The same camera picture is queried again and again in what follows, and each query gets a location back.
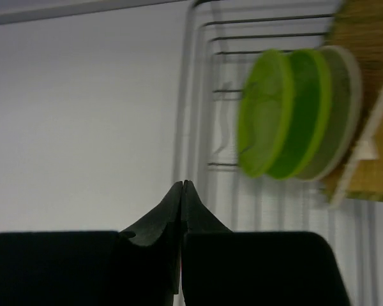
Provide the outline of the small bamboo tray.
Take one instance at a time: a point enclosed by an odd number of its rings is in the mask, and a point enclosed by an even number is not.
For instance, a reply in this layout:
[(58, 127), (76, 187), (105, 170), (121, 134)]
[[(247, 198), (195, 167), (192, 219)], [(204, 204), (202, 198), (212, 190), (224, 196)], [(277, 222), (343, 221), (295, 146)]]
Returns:
[(324, 193), (330, 208), (339, 207), (345, 198), (383, 201), (383, 86), (349, 159)]

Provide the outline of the grey green plate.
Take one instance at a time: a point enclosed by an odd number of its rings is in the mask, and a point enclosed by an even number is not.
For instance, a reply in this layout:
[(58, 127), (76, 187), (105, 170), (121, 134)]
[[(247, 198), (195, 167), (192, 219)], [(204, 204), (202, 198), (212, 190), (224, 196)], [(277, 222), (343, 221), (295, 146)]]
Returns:
[(329, 175), (347, 154), (361, 116), (363, 81), (358, 61), (344, 47), (320, 48), (331, 72), (332, 106), (324, 137), (312, 160), (296, 175), (303, 181)]

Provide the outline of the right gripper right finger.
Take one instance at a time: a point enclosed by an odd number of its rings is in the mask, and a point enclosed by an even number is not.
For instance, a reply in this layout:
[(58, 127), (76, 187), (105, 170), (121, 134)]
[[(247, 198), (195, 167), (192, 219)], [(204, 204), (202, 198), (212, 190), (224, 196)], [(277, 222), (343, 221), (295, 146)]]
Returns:
[(233, 232), (181, 194), (181, 280), (187, 305), (349, 305), (332, 248), (309, 231)]

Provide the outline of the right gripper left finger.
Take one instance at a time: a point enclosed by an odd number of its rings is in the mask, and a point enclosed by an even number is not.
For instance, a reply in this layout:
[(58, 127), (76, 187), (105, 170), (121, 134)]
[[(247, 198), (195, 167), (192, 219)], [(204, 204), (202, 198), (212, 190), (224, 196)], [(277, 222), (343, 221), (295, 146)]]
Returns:
[(172, 305), (182, 188), (122, 231), (0, 233), (0, 305)]

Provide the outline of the large bamboo tray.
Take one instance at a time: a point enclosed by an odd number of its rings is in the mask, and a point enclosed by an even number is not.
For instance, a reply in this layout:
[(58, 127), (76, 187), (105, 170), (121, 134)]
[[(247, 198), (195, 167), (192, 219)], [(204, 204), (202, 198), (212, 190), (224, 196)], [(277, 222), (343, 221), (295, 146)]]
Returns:
[(383, 86), (383, 1), (345, 1), (336, 12), (325, 42), (345, 47), (356, 57), (363, 81), (362, 111), (356, 135), (346, 159), (323, 180), (326, 188), (349, 159)]

